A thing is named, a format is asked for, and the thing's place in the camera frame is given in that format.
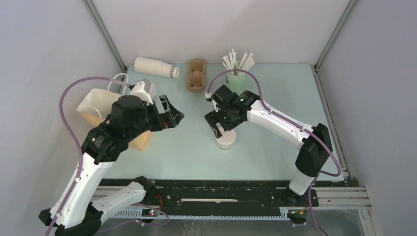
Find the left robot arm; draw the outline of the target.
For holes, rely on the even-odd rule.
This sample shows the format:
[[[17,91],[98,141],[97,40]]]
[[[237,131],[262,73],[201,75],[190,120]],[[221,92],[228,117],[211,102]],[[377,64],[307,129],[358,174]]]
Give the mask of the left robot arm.
[[[111,113],[78,145],[79,163],[57,204],[42,210],[39,219],[56,228],[57,236],[92,236],[111,216],[129,205],[149,205],[155,200],[155,185],[146,177],[135,178],[122,190],[93,201],[97,187],[129,143],[141,134],[174,128],[184,118],[167,96],[156,105],[134,95],[123,95],[112,104]]]

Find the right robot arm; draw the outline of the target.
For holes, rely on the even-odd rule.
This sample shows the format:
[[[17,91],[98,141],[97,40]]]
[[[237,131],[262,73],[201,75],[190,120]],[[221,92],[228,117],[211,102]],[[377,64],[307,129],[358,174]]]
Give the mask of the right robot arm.
[[[259,95],[245,90],[237,95],[222,85],[214,93],[206,93],[206,100],[214,109],[205,115],[205,120],[220,139],[245,121],[258,124],[293,144],[299,151],[296,171],[286,192],[288,203],[300,205],[305,192],[319,174],[332,151],[328,128],[299,122],[268,106]]]

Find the stack of white paper cups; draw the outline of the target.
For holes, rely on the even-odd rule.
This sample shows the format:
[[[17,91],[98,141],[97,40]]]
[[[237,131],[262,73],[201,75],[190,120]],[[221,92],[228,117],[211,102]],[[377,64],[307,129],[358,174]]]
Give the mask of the stack of white paper cups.
[[[134,69],[138,73],[145,73],[155,76],[177,78],[179,68],[161,60],[137,57],[134,62]]]

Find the brown paper bag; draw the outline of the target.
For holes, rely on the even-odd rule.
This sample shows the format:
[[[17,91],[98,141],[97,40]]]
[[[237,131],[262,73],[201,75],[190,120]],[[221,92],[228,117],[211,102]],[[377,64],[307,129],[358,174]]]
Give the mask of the brown paper bag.
[[[92,126],[97,127],[111,113],[112,104],[121,97],[109,89],[92,89],[82,100],[76,111]],[[129,143],[129,147],[144,152],[153,133],[147,131]]]

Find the single white paper cup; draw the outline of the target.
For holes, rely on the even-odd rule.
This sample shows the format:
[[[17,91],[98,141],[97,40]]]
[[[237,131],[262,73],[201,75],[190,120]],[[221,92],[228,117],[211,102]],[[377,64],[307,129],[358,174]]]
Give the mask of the single white paper cup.
[[[221,150],[229,150],[233,145],[234,141],[236,140],[236,132],[235,130],[225,131],[223,128],[219,128],[221,137],[217,138],[218,147]]]

